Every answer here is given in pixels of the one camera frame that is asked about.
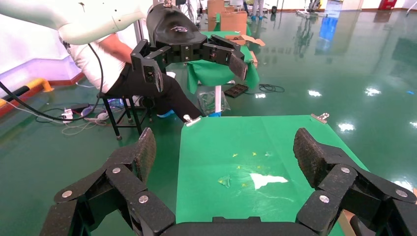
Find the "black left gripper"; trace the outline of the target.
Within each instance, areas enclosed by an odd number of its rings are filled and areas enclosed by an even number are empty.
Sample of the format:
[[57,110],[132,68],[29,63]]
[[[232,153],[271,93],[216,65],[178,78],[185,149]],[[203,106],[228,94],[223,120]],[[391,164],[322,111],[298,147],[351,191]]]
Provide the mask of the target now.
[[212,34],[209,38],[178,8],[162,3],[151,8],[147,15],[150,42],[142,39],[131,53],[132,68],[142,73],[148,84],[163,91],[162,71],[169,63],[206,60],[228,66],[241,80],[247,76],[241,46],[224,37]]

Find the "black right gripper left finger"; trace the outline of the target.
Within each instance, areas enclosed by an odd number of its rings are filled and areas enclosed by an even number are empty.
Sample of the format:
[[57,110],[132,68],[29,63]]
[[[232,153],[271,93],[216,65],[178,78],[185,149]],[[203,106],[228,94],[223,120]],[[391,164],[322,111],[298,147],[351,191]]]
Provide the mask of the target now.
[[155,158],[155,137],[146,128],[137,142],[115,150],[102,167],[55,195],[41,235],[89,236],[115,211],[137,236],[164,233],[176,217],[147,187]]

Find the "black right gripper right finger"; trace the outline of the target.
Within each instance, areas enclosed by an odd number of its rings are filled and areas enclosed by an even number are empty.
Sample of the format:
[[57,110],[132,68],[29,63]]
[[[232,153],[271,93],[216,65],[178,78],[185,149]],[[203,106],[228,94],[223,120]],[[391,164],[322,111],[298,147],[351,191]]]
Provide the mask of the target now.
[[347,210],[378,236],[416,235],[413,192],[362,169],[342,149],[317,142],[305,128],[296,132],[293,151],[314,189],[297,223],[326,236]]

